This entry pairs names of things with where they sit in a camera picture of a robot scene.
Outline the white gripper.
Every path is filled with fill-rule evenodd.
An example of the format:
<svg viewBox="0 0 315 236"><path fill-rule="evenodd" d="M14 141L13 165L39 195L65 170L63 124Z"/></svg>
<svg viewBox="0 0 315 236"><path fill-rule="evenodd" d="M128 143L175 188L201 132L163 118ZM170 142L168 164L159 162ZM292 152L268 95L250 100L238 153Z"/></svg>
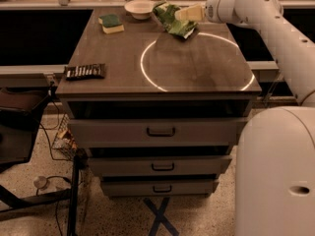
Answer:
<svg viewBox="0 0 315 236"><path fill-rule="evenodd" d="M237 22L234 5L235 0L207 0L205 9L202 4L181 8L175 12L175 19L200 22L206 15L212 23L233 24Z"/></svg>

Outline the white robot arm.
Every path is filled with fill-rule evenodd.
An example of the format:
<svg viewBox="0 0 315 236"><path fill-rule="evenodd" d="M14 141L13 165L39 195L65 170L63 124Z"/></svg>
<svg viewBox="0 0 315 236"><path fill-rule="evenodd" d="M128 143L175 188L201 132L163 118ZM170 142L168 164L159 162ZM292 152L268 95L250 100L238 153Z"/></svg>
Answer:
<svg viewBox="0 0 315 236"><path fill-rule="evenodd" d="M284 18L279 0L207 0L205 16L259 33L296 100L242 130L235 236L315 236L315 43Z"/></svg>

